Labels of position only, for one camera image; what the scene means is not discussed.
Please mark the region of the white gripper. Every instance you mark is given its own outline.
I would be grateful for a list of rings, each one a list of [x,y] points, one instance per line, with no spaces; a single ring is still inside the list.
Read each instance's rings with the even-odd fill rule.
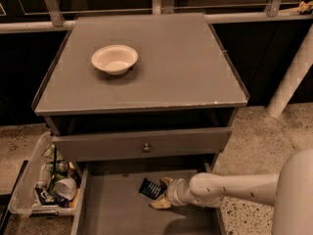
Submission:
[[[182,207],[193,204],[196,197],[191,193],[188,179],[173,179],[164,176],[159,180],[160,186],[166,190],[166,196],[160,195],[157,199],[150,202],[150,206],[155,210],[167,210],[171,205]]]

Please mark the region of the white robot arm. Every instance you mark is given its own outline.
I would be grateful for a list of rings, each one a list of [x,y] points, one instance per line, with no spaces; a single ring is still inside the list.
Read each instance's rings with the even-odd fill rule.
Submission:
[[[312,43],[309,31],[258,117],[252,109],[240,110],[236,116],[236,142],[241,151],[234,156],[235,173],[164,177],[167,189],[151,203],[154,209],[215,208],[231,198],[269,206],[271,235],[313,235],[313,150],[303,146],[313,139],[313,105],[290,103],[312,70]]]

